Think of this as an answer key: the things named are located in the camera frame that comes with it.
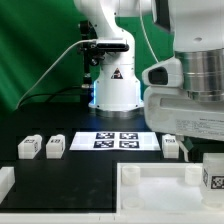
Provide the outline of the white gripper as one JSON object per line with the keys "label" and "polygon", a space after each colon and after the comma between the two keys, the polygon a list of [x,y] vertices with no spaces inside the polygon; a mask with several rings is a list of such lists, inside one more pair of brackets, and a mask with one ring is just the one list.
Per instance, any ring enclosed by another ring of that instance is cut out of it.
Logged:
{"label": "white gripper", "polygon": [[152,131],[176,135],[186,162],[193,148],[189,137],[224,141],[224,103],[200,103],[179,88],[148,87],[144,116]]}

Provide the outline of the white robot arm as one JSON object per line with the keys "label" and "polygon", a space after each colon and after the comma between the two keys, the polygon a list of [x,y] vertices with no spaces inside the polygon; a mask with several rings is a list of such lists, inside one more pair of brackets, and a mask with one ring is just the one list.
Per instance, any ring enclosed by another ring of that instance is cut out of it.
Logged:
{"label": "white robot arm", "polygon": [[144,111],[176,137],[224,141],[224,0],[73,0],[96,33],[100,65],[89,106],[101,116]]}

